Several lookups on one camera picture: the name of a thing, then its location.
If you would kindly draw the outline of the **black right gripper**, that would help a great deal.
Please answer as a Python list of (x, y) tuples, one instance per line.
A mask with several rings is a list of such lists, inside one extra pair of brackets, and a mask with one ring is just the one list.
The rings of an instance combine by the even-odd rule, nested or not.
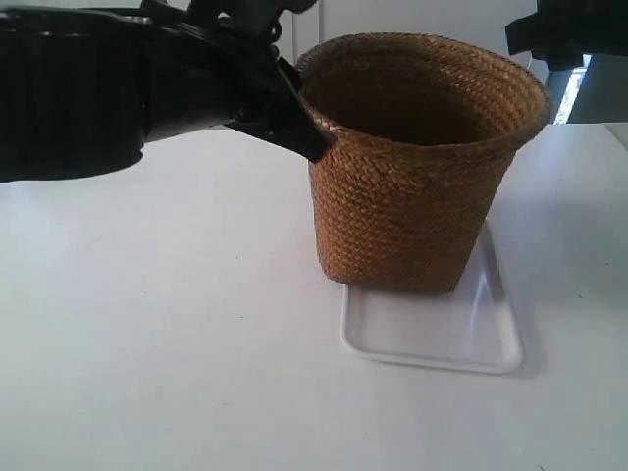
[(627, 3), (538, 1), (535, 13), (504, 31), (509, 54), (530, 52), (552, 72), (574, 69), (586, 55), (627, 55)]

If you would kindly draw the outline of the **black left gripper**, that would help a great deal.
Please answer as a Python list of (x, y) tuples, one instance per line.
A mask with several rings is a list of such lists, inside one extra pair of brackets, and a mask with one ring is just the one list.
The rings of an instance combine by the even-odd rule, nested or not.
[(301, 1), (144, 1), (142, 37), (148, 142), (223, 126), (319, 162), (336, 138), (299, 91), (301, 77), (276, 45), (285, 12)]

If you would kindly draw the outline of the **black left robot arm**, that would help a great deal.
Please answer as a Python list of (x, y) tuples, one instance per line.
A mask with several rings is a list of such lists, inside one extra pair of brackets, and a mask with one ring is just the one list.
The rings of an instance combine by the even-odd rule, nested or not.
[(334, 137), (277, 48), (307, 1), (165, 1), (1, 10), (1, 180), (135, 165), (146, 143), (225, 127), (320, 161)]

